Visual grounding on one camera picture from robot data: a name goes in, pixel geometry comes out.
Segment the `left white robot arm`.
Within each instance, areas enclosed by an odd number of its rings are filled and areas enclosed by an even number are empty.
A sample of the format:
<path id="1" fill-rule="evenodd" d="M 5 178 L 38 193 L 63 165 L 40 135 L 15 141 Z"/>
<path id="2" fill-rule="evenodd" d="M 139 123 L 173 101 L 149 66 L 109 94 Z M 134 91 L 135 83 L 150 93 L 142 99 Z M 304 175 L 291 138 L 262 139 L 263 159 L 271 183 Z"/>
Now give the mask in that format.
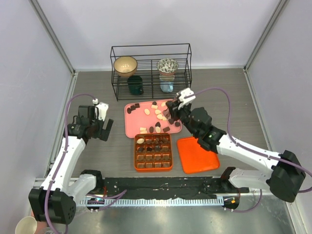
<path id="1" fill-rule="evenodd" d="M 113 120 L 106 120 L 108 104 L 81 105 L 73 121 L 66 125 L 59 154 L 48 176 L 28 199 L 36 221 L 70 224 L 76 207 L 88 193 L 100 194 L 104 188 L 98 170 L 82 171 L 77 181 L 70 184 L 76 163 L 92 138 L 107 141 Z"/>

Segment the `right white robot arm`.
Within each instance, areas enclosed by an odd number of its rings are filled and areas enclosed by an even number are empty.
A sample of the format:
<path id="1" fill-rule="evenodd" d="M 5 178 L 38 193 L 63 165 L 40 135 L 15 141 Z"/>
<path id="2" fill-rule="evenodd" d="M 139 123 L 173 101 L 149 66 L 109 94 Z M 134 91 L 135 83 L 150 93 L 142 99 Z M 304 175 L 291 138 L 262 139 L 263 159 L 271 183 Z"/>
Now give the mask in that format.
<path id="1" fill-rule="evenodd" d="M 212 125 L 212 117 L 203 108 L 191 108 L 178 99 L 166 102 L 166 117 L 179 120 L 198 145 L 206 150 L 240 160 L 254 168 L 244 171 L 228 167 L 221 176 L 220 187 L 230 193 L 238 188 L 269 190 L 277 198 L 294 202 L 306 178 L 297 156 L 288 150 L 283 153 L 264 150 L 240 141 Z"/>

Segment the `orange box lid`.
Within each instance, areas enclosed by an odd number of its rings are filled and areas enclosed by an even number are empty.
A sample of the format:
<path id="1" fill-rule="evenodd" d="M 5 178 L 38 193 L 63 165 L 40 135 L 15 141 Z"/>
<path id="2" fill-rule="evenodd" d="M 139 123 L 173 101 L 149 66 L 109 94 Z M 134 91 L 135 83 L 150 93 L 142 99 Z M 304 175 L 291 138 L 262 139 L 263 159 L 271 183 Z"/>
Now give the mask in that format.
<path id="1" fill-rule="evenodd" d="M 179 139 L 177 149 L 182 169 L 186 174 L 212 171 L 220 167 L 218 155 L 201 148 L 194 137 Z"/>

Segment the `orange chocolate box tray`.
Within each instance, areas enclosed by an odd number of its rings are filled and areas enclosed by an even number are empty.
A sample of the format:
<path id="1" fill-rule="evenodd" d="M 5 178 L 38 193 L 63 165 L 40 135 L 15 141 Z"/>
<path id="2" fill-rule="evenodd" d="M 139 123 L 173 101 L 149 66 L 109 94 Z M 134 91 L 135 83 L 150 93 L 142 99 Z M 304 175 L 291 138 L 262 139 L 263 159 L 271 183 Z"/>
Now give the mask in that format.
<path id="1" fill-rule="evenodd" d="M 171 135 L 139 134 L 134 138 L 134 168 L 140 173 L 168 172 L 173 167 Z"/>

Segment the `pink tray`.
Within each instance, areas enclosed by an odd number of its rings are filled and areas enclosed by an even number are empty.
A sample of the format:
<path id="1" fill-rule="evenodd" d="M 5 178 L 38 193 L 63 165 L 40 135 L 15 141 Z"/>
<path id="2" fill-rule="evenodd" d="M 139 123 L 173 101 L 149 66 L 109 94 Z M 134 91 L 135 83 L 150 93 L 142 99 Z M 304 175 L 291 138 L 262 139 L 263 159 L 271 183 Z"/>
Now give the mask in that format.
<path id="1" fill-rule="evenodd" d="M 124 107 L 125 134 L 128 138 L 155 128 L 160 123 L 160 129 L 167 129 L 167 133 L 175 134 L 182 130 L 182 124 L 171 124 L 162 113 L 166 109 L 166 100 L 145 101 L 126 104 Z"/>

